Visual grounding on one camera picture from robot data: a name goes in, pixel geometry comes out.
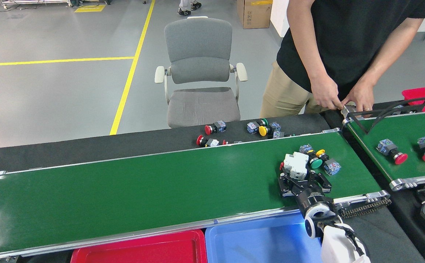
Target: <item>blue tray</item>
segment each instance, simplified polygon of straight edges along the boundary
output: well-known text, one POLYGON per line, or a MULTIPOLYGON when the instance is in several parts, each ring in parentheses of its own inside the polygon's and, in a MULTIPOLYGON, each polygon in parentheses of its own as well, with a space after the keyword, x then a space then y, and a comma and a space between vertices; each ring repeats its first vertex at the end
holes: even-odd
POLYGON ((320 263, 299 212, 206 229, 208 263, 320 263))

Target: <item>gray office chair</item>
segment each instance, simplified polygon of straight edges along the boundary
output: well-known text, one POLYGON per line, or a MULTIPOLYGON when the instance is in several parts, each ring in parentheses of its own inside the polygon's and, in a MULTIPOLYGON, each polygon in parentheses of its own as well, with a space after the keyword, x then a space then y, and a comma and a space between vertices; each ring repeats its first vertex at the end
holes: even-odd
POLYGON ((232 26, 208 17, 189 17, 168 24, 165 40, 171 65, 156 69, 155 83, 164 82, 171 128, 240 120, 238 81, 247 81, 242 63, 229 63, 232 26), (229 87, 178 89, 169 96, 167 76, 176 84, 228 81, 234 73, 236 95, 229 87))

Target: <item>person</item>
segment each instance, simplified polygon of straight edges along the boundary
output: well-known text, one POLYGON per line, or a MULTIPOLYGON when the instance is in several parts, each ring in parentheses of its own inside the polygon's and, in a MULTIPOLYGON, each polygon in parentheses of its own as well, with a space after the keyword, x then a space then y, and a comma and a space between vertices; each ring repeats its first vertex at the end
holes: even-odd
POLYGON ((290 0, 289 30, 263 94, 260 118, 374 103, 373 88, 425 18, 425 0, 290 0))
POLYGON ((191 15, 191 11, 201 8, 201 3, 196 0, 180 0, 178 14, 182 16, 191 15))

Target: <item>chair seat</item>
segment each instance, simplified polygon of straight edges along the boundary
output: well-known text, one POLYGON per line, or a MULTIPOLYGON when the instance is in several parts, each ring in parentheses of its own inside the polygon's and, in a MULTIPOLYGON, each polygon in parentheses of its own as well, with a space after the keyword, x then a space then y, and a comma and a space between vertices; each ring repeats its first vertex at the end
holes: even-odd
POLYGON ((234 92, 229 87, 178 89, 167 110, 171 128, 240 120, 234 92))

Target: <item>gray floor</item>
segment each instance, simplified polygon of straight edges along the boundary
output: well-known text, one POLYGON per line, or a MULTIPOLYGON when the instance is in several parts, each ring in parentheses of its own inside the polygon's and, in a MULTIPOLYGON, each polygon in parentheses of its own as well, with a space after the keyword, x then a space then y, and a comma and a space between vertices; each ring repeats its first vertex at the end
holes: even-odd
MULTIPOLYGON (((66 4, 20 5, 7 12, 0 5, 0 63, 132 57, 152 3, 147 2, 113 0, 102 12, 92 13, 74 13, 66 4)), ((257 118, 280 44, 274 29, 242 29, 235 0, 202 3, 194 15, 233 26, 231 63, 243 62, 249 76, 240 85, 241 116, 257 118)), ((155 1, 118 134, 168 128, 164 87, 153 79, 158 65, 169 65, 163 30, 183 19, 177 9, 177 0, 155 1)), ((377 103, 401 99, 402 90, 425 87, 423 34, 381 78, 377 103)), ((0 65, 0 147, 108 135, 131 65, 132 60, 0 65)), ((234 79, 227 85, 232 87, 234 79)))

